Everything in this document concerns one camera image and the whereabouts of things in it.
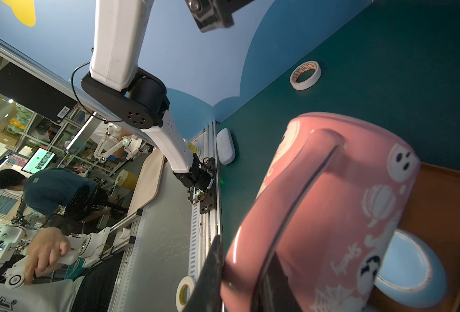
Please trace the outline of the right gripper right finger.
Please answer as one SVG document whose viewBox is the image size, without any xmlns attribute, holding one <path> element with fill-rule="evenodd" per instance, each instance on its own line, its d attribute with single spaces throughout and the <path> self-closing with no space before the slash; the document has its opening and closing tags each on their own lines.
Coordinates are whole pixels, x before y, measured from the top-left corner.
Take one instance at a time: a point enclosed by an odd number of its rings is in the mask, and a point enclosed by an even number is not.
<svg viewBox="0 0 460 312">
<path fill-rule="evenodd" d="M 251 311 L 302 311 L 288 283 L 277 253 L 253 294 Z"/>
</svg>

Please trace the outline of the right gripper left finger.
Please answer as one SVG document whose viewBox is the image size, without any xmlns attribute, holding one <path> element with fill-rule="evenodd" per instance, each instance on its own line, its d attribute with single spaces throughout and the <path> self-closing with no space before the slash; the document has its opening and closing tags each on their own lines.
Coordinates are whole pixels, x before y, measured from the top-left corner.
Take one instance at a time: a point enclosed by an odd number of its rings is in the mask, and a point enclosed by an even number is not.
<svg viewBox="0 0 460 312">
<path fill-rule="evenodd" d="M 212 240 L 196 287 L 183 311 L 187 312 L 221 312 L 220 296 L 223 273 L 223 240 L 216 235 Z"/>
</svg>

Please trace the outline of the pink ghost mug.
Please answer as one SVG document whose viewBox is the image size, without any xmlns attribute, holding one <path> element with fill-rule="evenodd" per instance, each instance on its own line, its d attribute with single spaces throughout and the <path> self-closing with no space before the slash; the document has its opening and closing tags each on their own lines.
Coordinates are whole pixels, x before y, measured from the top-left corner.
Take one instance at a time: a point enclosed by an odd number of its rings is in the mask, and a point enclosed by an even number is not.
<svg viewBox="0 0 460 312">
<path fill-rule="evenodd" d="M 277 259 L 301 310 L 363 310 L 420 166 L 408 143 L 372 123 L 292 119 L 229 247 L 225 307 L 255 309 Z"/>
</svg>

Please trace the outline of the orange plastic tray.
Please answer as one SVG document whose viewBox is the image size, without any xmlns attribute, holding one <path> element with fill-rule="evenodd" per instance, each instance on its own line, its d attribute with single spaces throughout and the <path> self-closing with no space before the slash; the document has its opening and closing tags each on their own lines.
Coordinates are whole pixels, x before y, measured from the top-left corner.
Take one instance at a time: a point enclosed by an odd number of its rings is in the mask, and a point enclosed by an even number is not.
<svg viewBox="0 0 460 312">
<path fill-rule="evenodd" d="M 425 242 L 447 277 L 443 300 L 430 308 L 399 304 L 376 287 L 369 304 L 378 311 L 457 311 L 460 305 L 460 172 L 423 164 L 397 229 Z"/>
</svg>

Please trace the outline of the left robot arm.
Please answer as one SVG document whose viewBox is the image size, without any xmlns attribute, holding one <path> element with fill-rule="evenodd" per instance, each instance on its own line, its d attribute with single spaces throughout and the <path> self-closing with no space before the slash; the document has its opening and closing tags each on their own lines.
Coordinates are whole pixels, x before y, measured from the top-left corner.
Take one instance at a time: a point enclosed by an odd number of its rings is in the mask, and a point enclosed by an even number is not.
<svg viewBox="0 0 460 312">
<path fill-rule="evenodd" d="M 139 68 L 153 1 L 97 1 L 93 53 L 82 88 L 128 125 L 142 130 L 187 188 L 208 191 L 214 174 L 178 131 L 164 83 Z"/>
</svg>

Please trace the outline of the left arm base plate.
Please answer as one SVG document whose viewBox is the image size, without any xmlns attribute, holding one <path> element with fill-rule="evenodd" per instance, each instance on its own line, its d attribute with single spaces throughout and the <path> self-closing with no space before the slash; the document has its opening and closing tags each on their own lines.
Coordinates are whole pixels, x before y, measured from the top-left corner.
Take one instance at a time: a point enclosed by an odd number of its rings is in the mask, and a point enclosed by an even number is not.
<svg viewBox="0 0 460 312">
<path fill-rule="evenodd" d="M 207 214 L 216 209 L 217 168 L 214 157 L 205 157 L 197 167 L 198 177 L 191 188 L 191 203 L 199 209 L 199 214 Z"/>
</svg>

